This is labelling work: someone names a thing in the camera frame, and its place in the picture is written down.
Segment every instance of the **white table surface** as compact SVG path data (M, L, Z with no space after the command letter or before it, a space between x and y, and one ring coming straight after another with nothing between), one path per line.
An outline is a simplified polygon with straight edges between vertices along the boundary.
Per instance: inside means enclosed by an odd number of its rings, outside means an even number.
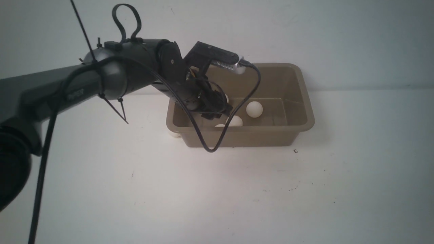
M213 154L168 135L163 95L127 96L130 125L97 98L61 114L36 242L433 243L434 90L309 95L292 146ZM33 162L2 244L27 243Z

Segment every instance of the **wire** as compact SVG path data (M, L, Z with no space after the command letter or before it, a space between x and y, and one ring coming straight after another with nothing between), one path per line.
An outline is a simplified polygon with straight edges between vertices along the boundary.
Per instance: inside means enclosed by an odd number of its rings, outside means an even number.
M140 20L140 15L138 14L137 10L133 6L131 6L129 4L120 3L120 4L116 4L113 7L113 9L112 9L112 17L113 17L113 20L115 21L115 24L118 26L119 31L121 32L122 38L121 38L120 44L122 44L122 43L124 43L126 41L127 34L125 33L124 27L122 26L121 22L119 22L118 17L116 16L116 11L118 10L118 8L120 6L127 6L129 9L131 9L131 11L133 12L134 17L136 18L136 21L137 21L137 27L136 27L135 31L133 32L133 34L131 35L131 38L130 38L131 41L134 41L136 39L136 35L137 35L137 33L139 33L139 31L141 29L141 20Z
M74 4L74 1L73 1L73 0L71 0L71 5L72 5L72 7L74 8L74 12L76 13L77 19L78 19L78 21L79 21L79 23L80 23L80 27L81 27L81 29L82 29L82 31L83 31L84 37L86 38L87 46L89 47L90 54L92 55L92 60L94 60L94 61L96 62L95 54L93 53L93 50L92 50L92 48L91 48L91 46L90 46L89 38L87 38L86 31L84 30L83 23L81 22L81 19L80 19L79 13L78 13L78 11L77 11L76 5Z
M99 61L97 63L86 65L84 67L74 70L72 73L68 75L66 80L62 82L58 92L56 92L56 94L53 96L54 102L53 102L53 107L50 115L50 120L48 123L47 133L45 136L44 147L42 149L41 164L39 166L39 173L38 173L38 182L36 184L35 202L33 205L32 223L30 225L30 234L29 234L29 242L28 242L29 244L35 243L35 239L36 239L36 230L38 228L39 211L41 209L42 189L44 185L48 153L50 149L51 139L53 137L54 125L56 123L57 114L59 113L60 104L62 103L62 98L64 97L66 89L68 88L70 83L74 80L74 78L76 78L78 75L87 71L96 70L99 68L99 66L103 66L109 62L122 61L122 60L123 59L121 57L112 56L102 61Z

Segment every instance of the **tan plastic bin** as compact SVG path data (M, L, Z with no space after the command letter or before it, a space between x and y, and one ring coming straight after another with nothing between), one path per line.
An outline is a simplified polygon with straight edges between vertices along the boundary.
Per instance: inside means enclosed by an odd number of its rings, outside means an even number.
M300 68L289 63L260 63L262 81L255 94L236 113L243 120L241 127L229 127L221 147L263 147L289 146L300 132L313 127L312 106ZM227 70L210 67L207 76L221 86L229 96L229 103L236 107L257 82L253 69L246 69L243 75ZM259 118L247 115L246 106L258 101L263 106ZM208 145L213 148L220 137L227 117L206 120L194 114L197 125ZM181 134L189 147L202 147L201 142L182 108L173 101L169 102L166 118L169 130Z

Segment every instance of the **robotic arm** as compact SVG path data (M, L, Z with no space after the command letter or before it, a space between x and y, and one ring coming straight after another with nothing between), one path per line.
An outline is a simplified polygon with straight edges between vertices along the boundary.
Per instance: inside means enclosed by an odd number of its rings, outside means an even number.
M138 24L129 39L126 39L125 30L116 17L116 10L122 5L133 11ZM77 11L76 15L82 26ZM259 70L236 53L197 42L182 58L176 42L136 37L141 21L133 6L118 4L113 8L112 16L121 31L120 42L101 44L98 41L97 49L90 50L82 63L76 66L0 80L0 211L24 187L30 174L31 154L42 156L29 243L34 242L36 236L49 144L59 112L94 96L103 98L109 104L109 100L122 102L123 96L152 85L184 109L204 148L214 152L232 117L259 85ZM210 65L237 74L251 67L258 72L258 83L233 108L227 104L224 91L207 79L206 72ZM206 146L191 113L200 113L205 119L220 118L222 115L229 117L213 149ZM50 123L43 145L41 123L47 119Z

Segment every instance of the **white wall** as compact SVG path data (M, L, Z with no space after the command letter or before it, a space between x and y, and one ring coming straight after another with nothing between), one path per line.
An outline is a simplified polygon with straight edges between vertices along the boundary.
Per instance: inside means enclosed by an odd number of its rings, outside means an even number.
M310 89L434 87L434 2L428 0L126 0L139 36L200 40L252 62L301 67ZM119 0L76 0L92 45L119 40ZM133 15L120 8L127 33ZM70 66L87 53L69 1L16 0L0 9L0 78Z

